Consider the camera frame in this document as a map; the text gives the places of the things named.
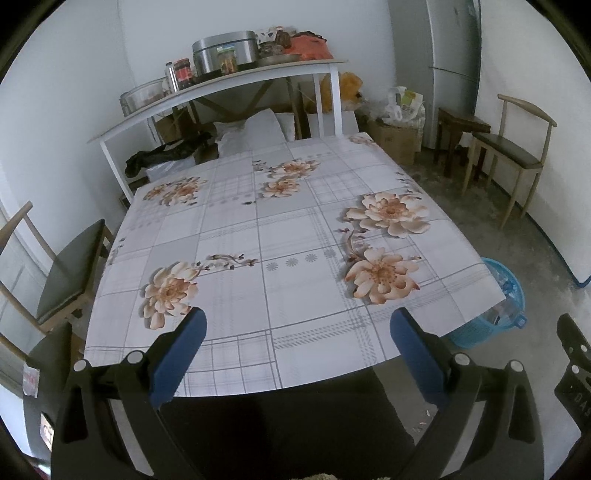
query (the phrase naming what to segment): screw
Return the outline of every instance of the screw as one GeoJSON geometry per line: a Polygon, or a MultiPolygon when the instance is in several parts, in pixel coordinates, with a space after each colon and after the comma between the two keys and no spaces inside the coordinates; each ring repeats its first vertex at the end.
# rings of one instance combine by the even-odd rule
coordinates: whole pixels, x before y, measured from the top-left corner
{"type": "Polygon", "coordinates": [[[141,352],[140,350],[134,350],[133,352],[131,352],[128,356],[127,356],[127,361],[130,364],[138,364],[142,361],[142,359],[144,358],[144,353],[141,352]]]}
{"type": "Polygon", "coordinates": [[[511,360],[510,366],[516,372],[522,372],[523,371],[523,365],[521,364],[521,362],[519,362],[517,360],[511,360]]]}
{"type": "Polygon", "coordinates": [[[464,367],[470,364],[470,357],[467,356],[465,353],[457,353],[456,355],[454,355],[453,359],[455,363],[457,363],[458,365],[462,365],[464,367]]]}
{"type": "Polygon", "coordinates": [[[78,360],[74,364],[74,372],[82,372],[86,368],[86,361],[85,360],[78,360]]]}

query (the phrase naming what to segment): wooden chair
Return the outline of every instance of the wooden chair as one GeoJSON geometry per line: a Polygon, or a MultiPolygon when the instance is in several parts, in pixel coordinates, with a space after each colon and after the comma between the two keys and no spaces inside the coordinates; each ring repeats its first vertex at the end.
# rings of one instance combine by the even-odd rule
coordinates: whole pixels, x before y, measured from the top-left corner
{"type": "MultiPolygon", "coordinates": [[[[17,225],[21,220],[25,220],[43,250],[53,260],[45,287],[41,293],[37,316],[33,316],[1,281],[0,293],[6,296],[14,308],[37,330],[47,334],[60,323],[64,323],[69,314],[82,307],[85,303],[94,301],[93,280],[98,260],[100,256],[105,257],[108,255],[113,243],[113,235],[105,226],[104,219],[101,219],[84,230],[56,255],[28,217],[27,214],[32,208],[33,204],[27,202],[0,229],[0,255],[17,225]],[[109,249],[104,245],[105,240],[109,242],[109,249]]],[[[23,361],[27,360],[26,354],[1,334],[0,343],[23,361]]],[[[72,348],[77,349],[81,346],[83,346],[83,341],[77,336],[73,336],[72,348]]]]}
{"type": "Polygon", "coordinates": [[[535,106],[533,103],[529,103],[525,100],[520,100],[518,98],[510,97],[507,95],[499,94],[497,95],[497,97],[500,100],[503,100],[503,113],[501,115],[501,126],[499,127],[499,134],[495,135],[481,132],[475,132],[472,134],[474,139],[472,141],[472,145],[470,146],[470,151],[468,153],[468,165],[466,167],[466,176],[464,177],[462,195],[466,193],[468,183],[470,182],[470,173],[472,172],[472,166],[476,163],[476,159],[479,157],[481,148],[487,149],[494,155],[492,159],[491,170],[488,174],[488,179],[486,181],[486,188],[488,188],[488,186],[491,184],[492,178],[495,174],[496,163],[499,157],[512,161],[519,168],[519,173],[517,174],[517,181],[515,182],[515,187],[513,188],[513,192],[511,194],[511,200],[509,200],[509,206],[507,207],[507,210],[503,215],[503,219],[501,220],[501,225],[499,228],[503,228],[505,226],[505,223],[507,222],[507,219],[509,218],[509,215],[511,214],[513,205],[515,204],[515,199],[517,198],[517,191],[519,188],[519,184],[521,182],[521,178],[524,172],[527,170],[529,173],[535,173],[535,178],[530,188],[530,193],[527,196],[527,200],[525,201],[525,205],[523,206],[523,209],[521,211],[521,218],[525,216],[527,209],[530,206],[531,199],[534,196],[535,189],[538,186],[540,174],[542,172],[542,168],[544,167],[546,155],[548,154],[548,146],[550,145],[550,134],[552,132],[552,127],[556,127],[557,124],[554,120],[550,118],[549,115],[547,115],[544,111],[542,111],[539,107],[535,106]],[[546,132],[544,149],[542,150],[542,155],[539,160],[535,158],[531,153],[521,148],[519,145],[516,145],[512,141],[503,137],[503,134],[505,133],[505,120],[507,117],[507,103],[513,103],[514,105],[517,105],[526,112],[531,113],[532,115],[535,115],[548,122],[548,130],[546,132]]]}

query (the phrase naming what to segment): blue plastic basket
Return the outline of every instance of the blue plastic basket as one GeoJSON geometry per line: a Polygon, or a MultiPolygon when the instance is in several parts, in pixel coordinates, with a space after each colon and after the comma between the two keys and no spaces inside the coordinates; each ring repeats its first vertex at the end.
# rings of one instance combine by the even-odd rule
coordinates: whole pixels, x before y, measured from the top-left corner
{"type": "MultiPolygon", "coordinates": [[[[496,260],[482,258],[482,261],[489,267],[489,269],[506,277],[507,280],[503,285],[499,283],[499,286],[506,297],[512,299],[521,308],[522,312],[525,311],[525,295],[519,280],[513,275],[513,272],[496,260]]],[[[510,330],[513,327],[523,328],[526,323],[527,318],[524,314],[519,315],[513,321],[507,317],[502,317],[497,325],[493,325],[482,316],[478,316],[448,333],[446,336],[460,348],[472,348],[499,332],[510,330]]]]}

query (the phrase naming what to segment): metal bowl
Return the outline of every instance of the metal bowl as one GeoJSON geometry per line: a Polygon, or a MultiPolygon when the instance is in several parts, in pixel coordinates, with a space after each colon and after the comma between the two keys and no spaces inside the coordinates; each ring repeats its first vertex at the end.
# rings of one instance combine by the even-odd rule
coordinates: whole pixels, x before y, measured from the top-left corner
{"type": "Polygon", "coordinates": [[[273,55],[272,57],[264,57],[256,61],[257,67],[268,67],[269,65],[277,65],[279,63],[292,63],[294,61],[301,61],[299,53],[290,53],[288,55],[273,55]]]}

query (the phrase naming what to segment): yellow stuffed toy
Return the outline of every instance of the yellow stuffed toy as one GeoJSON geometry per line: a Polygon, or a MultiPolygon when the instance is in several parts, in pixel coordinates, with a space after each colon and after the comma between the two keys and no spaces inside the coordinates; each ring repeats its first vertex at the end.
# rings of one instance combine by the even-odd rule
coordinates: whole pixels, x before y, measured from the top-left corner
{"type": "MultiPolygon", "coordinates": [[[[354,73],[339,73],[340,101],[344,111],[355,110],[361,105],[359,89],[362,85],[363,80],[354,73]]],[[[324,113],[332,112],[330,75],[325,75],[320,82],[320,96],[322,97],[322,111],[324,113]]],[[[316,113],[316,101],[311,102],[307,110],[309,113],[316,113]]]]}

